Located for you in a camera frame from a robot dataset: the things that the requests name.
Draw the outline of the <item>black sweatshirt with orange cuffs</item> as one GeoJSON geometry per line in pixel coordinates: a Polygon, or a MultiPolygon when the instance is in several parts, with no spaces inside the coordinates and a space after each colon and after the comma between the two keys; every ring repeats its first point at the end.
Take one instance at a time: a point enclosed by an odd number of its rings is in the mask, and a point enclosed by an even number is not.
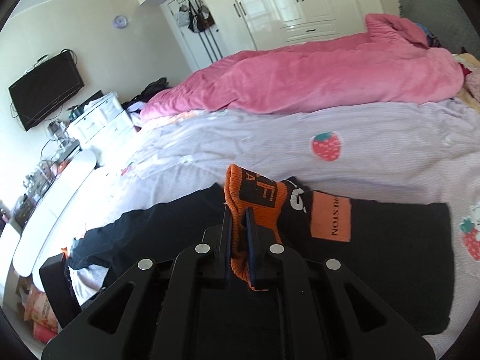
{"type": "Polygon", "coordinates": [[[247,281],[247,231],[241,223],[247,209],[278,243],[303,258],[345,263],[420,334],[447,328],[455,274],[451,216],[444,203],[350,199],[311,190],[296,178],[277,182],[231,165],[226,185],[128,211],[87,231],[63,256],[72,272],[101,267],[106,272],[102,285],[109,286],[139,259],[175,258],[230,210],[231,267],[247,281]]]}

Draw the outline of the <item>dark clothes pile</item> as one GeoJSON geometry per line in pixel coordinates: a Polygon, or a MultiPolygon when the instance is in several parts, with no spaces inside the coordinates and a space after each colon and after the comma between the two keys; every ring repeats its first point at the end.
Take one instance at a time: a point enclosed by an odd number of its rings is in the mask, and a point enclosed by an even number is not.
{"type": "Polygon", "coordinates": [[[130,101],[124,102],[122,108],[128,113],[138,113],[145,105],[158,93],[169,89],[169,82],[166,77],[149,83],[140,94],[133,97],[130,101]]]}

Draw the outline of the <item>lilac strawberry bed sheet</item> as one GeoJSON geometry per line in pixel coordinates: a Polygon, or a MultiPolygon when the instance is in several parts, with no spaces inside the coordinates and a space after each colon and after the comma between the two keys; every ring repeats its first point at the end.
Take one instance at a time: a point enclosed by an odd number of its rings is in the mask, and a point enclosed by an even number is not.
{"type": "Polygon", "coordinates": [[[429,336],[437,356],[453,346],[479,303],[479,262],[461,231],[479,219],[479,114],[457,99],[341,106],[313,113],[204,113],[145,127],[79,192],[77,235],[223,183],[230,164],[273,180],[385,203],[448,203],[456,283],[448,328],[429,336]]]}

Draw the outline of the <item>white drawer cabinet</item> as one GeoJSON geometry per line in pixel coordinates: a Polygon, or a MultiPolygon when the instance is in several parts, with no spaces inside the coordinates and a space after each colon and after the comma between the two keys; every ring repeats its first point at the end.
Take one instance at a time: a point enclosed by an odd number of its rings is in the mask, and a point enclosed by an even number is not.
{"type": "Polygon", "coordinates": [[[90,102],[84,112],[67,127],[70,137],[80,141],[83,149],[110,150],[136,133],[116,92],[110,92],[90,102]]]}

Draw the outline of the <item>pink duvet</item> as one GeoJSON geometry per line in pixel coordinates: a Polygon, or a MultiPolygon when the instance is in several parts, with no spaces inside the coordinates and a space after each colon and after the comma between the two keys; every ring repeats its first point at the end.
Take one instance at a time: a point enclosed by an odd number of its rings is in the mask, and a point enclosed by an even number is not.
{"type": "Polygon", "coordinates": [[[409,19],[368,14],[366,32],[271,50],[245,50],[156,94],[144,124],[190,111],[294,114],[373,102],[439,102],[464,73],[450,51],[430,47],[409,19]]]}

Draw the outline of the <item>white door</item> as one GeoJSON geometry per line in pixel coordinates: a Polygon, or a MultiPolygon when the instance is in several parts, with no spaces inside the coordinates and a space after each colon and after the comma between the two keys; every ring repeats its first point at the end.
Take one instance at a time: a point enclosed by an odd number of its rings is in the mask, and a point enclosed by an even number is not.
{"type": "Polygon", "coordinates": [[[199,7],[204,5],[203,0],[167,0],[160,5],[192,72],[230,54],[216,24],[201,33],[189,29],[190,6],[199,12],[199,7]]]}

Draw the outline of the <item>bags hanging on door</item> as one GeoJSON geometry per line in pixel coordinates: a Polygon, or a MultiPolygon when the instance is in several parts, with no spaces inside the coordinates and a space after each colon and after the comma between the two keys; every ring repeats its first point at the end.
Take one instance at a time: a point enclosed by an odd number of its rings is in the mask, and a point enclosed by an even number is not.
{"type": "Polygon", "coordinates": [[[181,5],[175,19],[180,28],[187,27],[192,33],[203,33],[215,24],[209,8],[201,0],[188,0],[187,5],[181,5]]]}

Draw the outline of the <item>grey headboard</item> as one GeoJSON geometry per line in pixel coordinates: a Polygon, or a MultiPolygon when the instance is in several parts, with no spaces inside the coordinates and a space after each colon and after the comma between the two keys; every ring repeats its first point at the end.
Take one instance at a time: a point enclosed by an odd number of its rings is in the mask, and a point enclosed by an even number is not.
{"type": "Polygon", "coordinates": [[[398,0],[400,16],[421,24],[453,54],[479,59],[479,35],[457,0],[398,0]]]}

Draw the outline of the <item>black wall television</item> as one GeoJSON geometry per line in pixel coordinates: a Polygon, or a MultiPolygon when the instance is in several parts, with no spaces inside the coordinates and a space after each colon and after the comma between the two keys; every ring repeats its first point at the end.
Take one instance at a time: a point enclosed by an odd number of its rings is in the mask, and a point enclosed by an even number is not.
{"type": "Polygon", "coordinates": [[[63,49],[34,67],[8,88],[25,131],[39,125],[85,86],[77,69],[77,55],[63,49]]]}

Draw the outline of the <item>round wall clock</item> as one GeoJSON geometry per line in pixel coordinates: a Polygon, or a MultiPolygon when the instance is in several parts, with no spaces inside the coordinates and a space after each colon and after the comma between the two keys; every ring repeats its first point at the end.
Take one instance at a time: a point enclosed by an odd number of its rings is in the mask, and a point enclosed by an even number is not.
{"type": "Polygon", "coordinates": [[[112,24],[116,29],[125,29],[128,26],[128,19],[125,16],[116,16],[112,24]]]}

